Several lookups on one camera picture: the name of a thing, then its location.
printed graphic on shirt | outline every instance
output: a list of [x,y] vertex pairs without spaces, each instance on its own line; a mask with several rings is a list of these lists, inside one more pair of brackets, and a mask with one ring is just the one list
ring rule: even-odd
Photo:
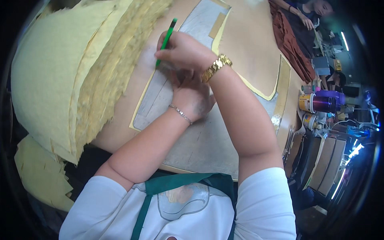
[[163,219],[174,221],[182,215],[202,211],[211,196],[228,197],[220,190],[193,183],[157,194],[157,207]]

silver bracelet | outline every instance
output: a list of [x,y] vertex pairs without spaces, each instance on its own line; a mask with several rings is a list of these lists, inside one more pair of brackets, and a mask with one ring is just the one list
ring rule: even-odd
[[184,115],[184,113],[182,111],[180,111],[180,109],[178,109],[175,105],[173,105],[172,103],[168,106],[169,108],[174,108],[185,120],[187,120],[187,122],[189,123],[189,125],[192,125],[193,122],[187,118],[186,115]]

paint bucket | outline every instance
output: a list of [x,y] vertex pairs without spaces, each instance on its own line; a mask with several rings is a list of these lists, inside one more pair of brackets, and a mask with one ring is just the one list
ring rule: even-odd
[[301,110],[314,113],[313,110],[313,98],[316,96],[316,94],[302,94],[299,97],[299,108]]
[[303,124],[309,130],[313,130],[317,127],[317,116],[311,113],[306,113],[303,116]]
[[333,97],[314,96],[312,104],[314,111],[323,113],[336,113],[336,99]]

fluorescent light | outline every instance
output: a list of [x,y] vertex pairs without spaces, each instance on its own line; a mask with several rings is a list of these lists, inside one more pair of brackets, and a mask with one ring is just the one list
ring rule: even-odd
[[361,143],[351,152],[351,154],[349,154],[349,158],[355,156],[355,155],[358,155],[359,154],[359,150],[364,148],[363,145],[361,145]]
[[340,187],[340,183],[341,183],[341,180],[343,179],[343,177],[344,177],[344,173],[345,173],[345,168],[344,168],[344,171],[343,171],[343,174],[341,175],[341,178],[340,178],[340,181],[339,181],[339,184],[337,185],[337,187],[336,187],[336,190],[335,190],[335,192],[333,193],[333,195],[332,195],[332,198],[331,198],[331,200],[335,197],[335,195],[336,195],[336,192],[337,192],[337,190],[339,189],[339,187]]
[[349,48],[348,48],[348,44],[347,44],[347,40],[345,40],[345,36],[344,36],[344,33],[341,32],[341,35],[343,37],[343,40],[344,40],[344,44],[345,44],[345,47],[347,48],[347,51],[349,51]]

hand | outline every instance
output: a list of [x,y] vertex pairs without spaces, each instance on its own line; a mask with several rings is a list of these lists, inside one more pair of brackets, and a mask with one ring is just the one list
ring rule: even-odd
[[157,43],[155,57],[169,61],[183,69],[192,69],[202,74],[217,59],[209,48],[199,43],[192,36],[174,31],[169,38],[169,49],[160,50],[167,32],[163,32]]
[[302,13],[299,13],[298,16],[301,19],[301,21],[303,22],[304,26],[306,26],[308,30],[314,29],[313,23],[312,23],[312,21],[309,18],[307,18]]
[[182,111],[192,122],[204,117],[215,105],[215,97],[209,96],[209,86],[202,83],[200,75],[186,74],[184,79],[177,77],[171,70],[170,79],[173,85],[172,103]]

